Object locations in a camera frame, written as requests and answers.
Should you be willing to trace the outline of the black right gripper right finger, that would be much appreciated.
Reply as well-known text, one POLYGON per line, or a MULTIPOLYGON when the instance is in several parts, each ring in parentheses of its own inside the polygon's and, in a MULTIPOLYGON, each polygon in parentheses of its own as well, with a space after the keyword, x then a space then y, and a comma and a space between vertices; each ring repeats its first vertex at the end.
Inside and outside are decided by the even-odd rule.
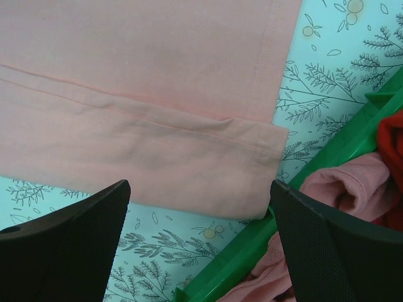
POLYGON ((281 181, 270 205, 297 301, 402 301, 402 233, 281 181))

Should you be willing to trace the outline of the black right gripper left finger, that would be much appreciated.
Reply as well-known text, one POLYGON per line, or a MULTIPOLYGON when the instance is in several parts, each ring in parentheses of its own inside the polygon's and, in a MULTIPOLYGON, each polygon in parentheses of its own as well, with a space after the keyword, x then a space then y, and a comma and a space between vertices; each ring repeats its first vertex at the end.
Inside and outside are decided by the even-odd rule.
POLYGON ((130 193, 121 180, 1 230, 1 301, 102 301, 130 193))

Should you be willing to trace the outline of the salmon pink t shirt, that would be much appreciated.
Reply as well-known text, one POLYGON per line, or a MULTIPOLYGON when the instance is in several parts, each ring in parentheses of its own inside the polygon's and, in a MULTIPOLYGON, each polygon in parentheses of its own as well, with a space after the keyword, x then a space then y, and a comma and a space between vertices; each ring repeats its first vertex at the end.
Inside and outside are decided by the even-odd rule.
POLYGON ((300 1, 2 1, 1 175, 262 218, 300 1))

